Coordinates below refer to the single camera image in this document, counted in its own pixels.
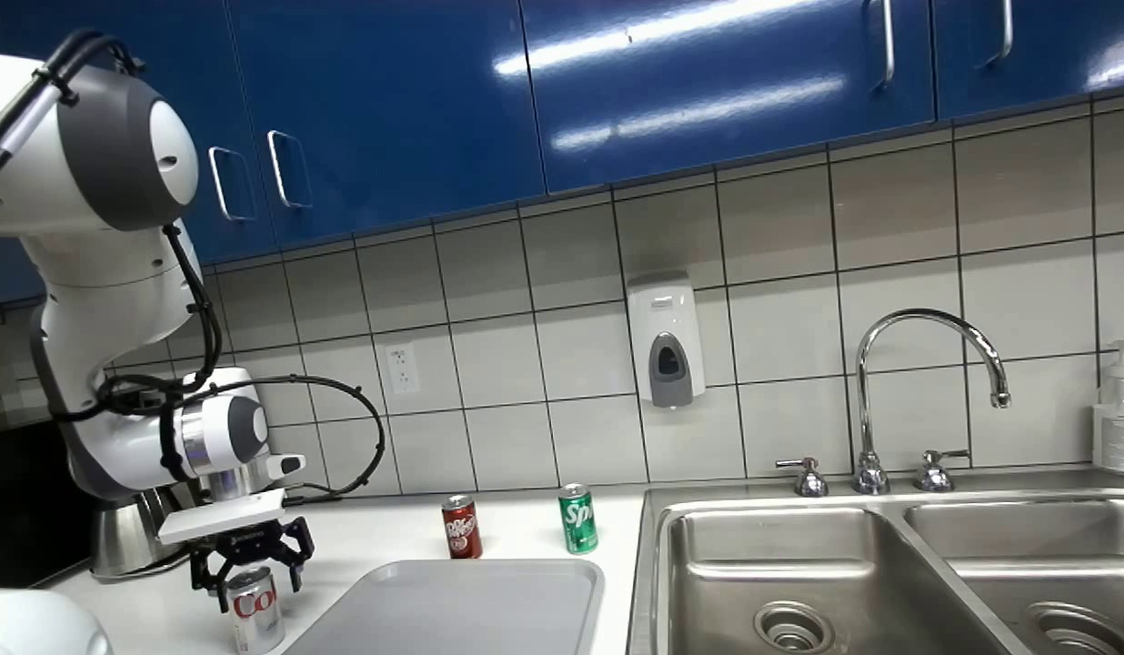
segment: white countertop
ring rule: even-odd
[[[483,559],[573,557],[561,542],[561,508],[550,495],[476,497]],[[641,493],[596,493],[599,546],[585,559],[605,570],[592,655],[624,655],[630,645],[630,602],[638,567]],[[290,593],[288,570],[276,567],[285,593],[285,639],[294,645],[362,576],[388,559],[447,559],[442,502],[351,502],[304,513],[313,531],[313,559],[304,570],[304,593]],[[158,579],[102,586],[89,570],[55,586],[100,614],[117,655],[223,655],[234,651],[230,621],[214,598],[191,588],[191,567]]]

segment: stainless steel sink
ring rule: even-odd
[[[1001,651],[870,508],[685,508],[667,540],[673,651]]]
[[[1124,655],[1124,476],[652,493],[630,655]]]
[[[1124,651],[1124,497],[941,502],[909,524],[1035,651]]]

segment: soda can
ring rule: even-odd
[[[445,502],[445,531],[447,531],[451,559],[483,557],[482,516],[470,495],[451,495]]]
[[[243,655],[274,651],[279,639],[279,605],[271,567],[239,570],[225,584],[234,647]]]
[[[568,552],[592,552],[596,548],[592,493],[585,485],[563,485],[561,489],[561,524],[563,524],[563,548]]]

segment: cabinet door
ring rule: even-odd
[[[523,0],[550,191],[933,123],[926,0]]]
[[[236,263],[279,248],[279,226],[247,191],[260,141],[236,79],[234,40],[219,0],[0,0],[0,50],[48,58],[73,28],[105,28],[141,62],[167,107],[198,138],[199,184],[186,214],[204,263]]]
[[[1124,87],[1124,0],[933,0],[941,119]]]
[[[381,233],[539,194],[518,0],[230,0],[288,243]]]

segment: electrical outlet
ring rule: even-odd
[[[398,397],[421,394],[415,347],[385,347],[381,362],[388,373],[388,394]]]

